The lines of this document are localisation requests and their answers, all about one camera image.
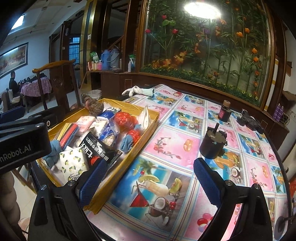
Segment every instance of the man sitting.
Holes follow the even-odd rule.
[[[15,72],[10,73],[9,89],[12,90],[13,97],[20,96],[20,88],[15,81]]]

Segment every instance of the patterned tablecloth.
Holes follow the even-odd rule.
[[[165,85],[156,86],[153,97],[137,95],[126,101],[148,105],[160,113],[160,119],[109,201],[98,214],[87,215],[107,235],[118,241],[199,239],[217,208],[210,204],[193,173],[193,161],[201,157],[199,146],[207,127],[217,122],[219,130],[227,133],[228,146],[222,157],[205,159],[211,169],[237,185],[258,183],[273,228],[278,217],[288,216],[286,189],[276,156],[265,135],[236,122],[240,113],[232,113],[224,123],[218,120],[220,105]],[[230,238],[240,208],[238,204],[222,240]],[[169,209],[173,212],[166,217]]]
[[[44,94],[51,93],[52,85],[50,84],[50,81],[47,77],[41,78],[41,84]],[[25,83],[21,89],[21,94],[31,97],[41,96],[38,86],[38,80],[34,80],[32,83]]]

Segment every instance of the pink soap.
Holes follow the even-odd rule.
[[[88,130],[90,125],[96,120],[94,116],[81,116],[76,124],[80,126],[78,132],[76,133],[77,136],[81,136],[84,132]]]

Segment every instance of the bottle cap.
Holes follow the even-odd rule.
[[[224,100],[224,101],[223,101],[223,105],[224,105],[225,107],[229,108],[229,107],[230,107],[230,102],[227,101],[227,100]]]

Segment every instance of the glass display case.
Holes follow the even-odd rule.
[[[141,72],[260,104],[273,46],[261,1],[150,0],[146,13]]]

